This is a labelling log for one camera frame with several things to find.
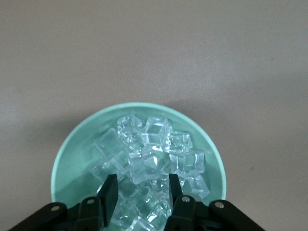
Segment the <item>ice cube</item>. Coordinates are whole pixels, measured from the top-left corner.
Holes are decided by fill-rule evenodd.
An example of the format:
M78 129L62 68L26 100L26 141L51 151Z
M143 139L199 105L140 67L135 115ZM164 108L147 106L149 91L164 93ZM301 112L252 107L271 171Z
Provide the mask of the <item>ice cube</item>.
M135 208L129 206L125 201L119 200L110 222L123 229L127 229L137 216L138 212Z
M135 184L159 178L157 156L152 150L142 149L138 153L130 153L128 161L129 172Z
M169 198L169 176L162 175L159 179L152 181L154 198Z
M171 201L170 198L161 198L159 199L159 204L164 208L167 217L171 216Z
M120 174L129 171L128 154L131 152L129 148L123 148L110 160Z
M184 180L182 190L184 194L198 195L201 200L210 194L210 190L201 175L194 175Z
M148 118L145 127L141 130L141 139L147 149L163 151L165 139L171 132L171 125L165 117Z
M126 231L152 231L154 227L141 217L136 217Z
M126 143L124 143L117 135L114 128L108 129L100 138L95 142L96 148L100 151L106 160L112 159L123 150L128 149Z
M192 146L189 133L173 131L165 140L165 152L170 154L186 153Z
M136 193L138 188L132 182L128 175L124 175L118 182L119 196L123 199L131 199Z
M160 174L161 175L171 174L169 154L165 152L158 152L158 151L154 151L154 153L157 156L157 166L158 166L158 171L160 172Z
M117 121L117 133L132 151L138 151L142 146L140 138L141 128L141 120L133 114L126 115Z
M149 187L144 187L138 194L132 197L129 203L137 210L141 217L145 218L159 201L152 197L152 191Z
M89 171L104 183L109 174L116 173L116 168L111 162L105 161L105 158L102 157L89 167Z
M167 211L160 205L156 205L147 216L148 222L154 226L156 230L163 229L167 222Z
M204 152L190 149L187 153L170 154L170 168L172 173L186 178L205 171Z

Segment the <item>screw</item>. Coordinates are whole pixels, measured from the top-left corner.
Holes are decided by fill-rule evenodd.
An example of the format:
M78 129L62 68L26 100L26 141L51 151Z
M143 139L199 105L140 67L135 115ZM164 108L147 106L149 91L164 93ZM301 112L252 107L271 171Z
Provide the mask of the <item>screw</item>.
M215 202L215 206L217 208L224 208L225 207L225 205L222 202L220 202L220 201Z
M189 197L184 196L184 197L182 197L182 201L183 201L183 202L190 202L191 200L190 200Z

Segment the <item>mint green bowl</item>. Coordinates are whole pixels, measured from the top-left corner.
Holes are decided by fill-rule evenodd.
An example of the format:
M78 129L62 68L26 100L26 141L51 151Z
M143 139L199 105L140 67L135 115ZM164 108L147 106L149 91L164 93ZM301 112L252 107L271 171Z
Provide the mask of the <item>mint green bowl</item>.
M190 133L195 149L205 152L206 172L202 175L210 194L203 203L226 198L226 176L217 148L202 128L187 116L171 108L153 103L124 103L105 108L82 121L66 138L55 159L51 175L53 202L72 207L81 199L94 195L100 181L91 175L88 167L100 157L94 141L108 128L116 128L117 120L133 113L145 121L150 116L167 117L174 130Z

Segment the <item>bowl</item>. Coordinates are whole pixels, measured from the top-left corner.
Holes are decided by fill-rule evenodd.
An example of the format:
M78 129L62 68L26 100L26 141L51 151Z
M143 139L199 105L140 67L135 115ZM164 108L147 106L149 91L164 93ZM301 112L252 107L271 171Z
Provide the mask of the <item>bowl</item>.
M109 128L117 127L117 120L134 114L145 122L150 116L167 117L174 130L190 133L193 148L205 152L206 171L202 174L210 189L203 200L208 205L213 200L226 198L226 176L217 148L206 132L182 113L153 103L124 103L105 108L82 121L66 138L55 159L51 175L53 202L65 203L68 208L87 196L93 195L101 182L88 168L100 158L94 141Z

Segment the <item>bowl rim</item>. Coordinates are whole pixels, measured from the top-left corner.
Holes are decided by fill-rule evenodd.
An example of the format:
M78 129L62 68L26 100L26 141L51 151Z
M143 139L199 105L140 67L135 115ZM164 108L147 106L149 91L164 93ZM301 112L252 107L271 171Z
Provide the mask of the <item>bowl rim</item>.
M162 111L166 111L169 113L172 113L178 117L180 117L183 120L188 121L190 124L192 124L207 140L207 142L209 143L210 147L212 148L214 155L216 156L217 160L218 160L218 166L221 172L221 176L222 176L222 194L221 194L221 199L225 200L226 199L226 194L227 194L227 182L226 182L226 173L225 173L225 168L223 166L222 163L222 159L221 156L215 146L215 144L213 143L213 141L211 140L211 138L209 137L209 135L196 123L194 122L192 119L190 119L189 117L187 117L186 115L182 114L181 112L178 112L172 108L166 107L166 106L162 106L159 104L155 104L155 103L144 103L144 102L131 102L131 103L121 103L121 104L116 104L113 106L109 106L106 107L92 115L90 115L89 117L87 117L86 119L84 119L82 122L80 122L70 133L69 135L66 137L65 141L62 143L56 159L54 161L53 167L52 167L52 172L51 172L51 199L53 202L55 202L55 178L57 175L57 169L58 169L58 165L59 165L59 161L62 157L63 151L66 148L67 144L70 142L71 138L82 128L84 127L87 123L89 123L91 120L95 119L96 117L101 116L102 114L108 113L110 111L113 110L118 110L121 108L128 108L128 107L151 107L154 109L158 109L158 110L162 110Z

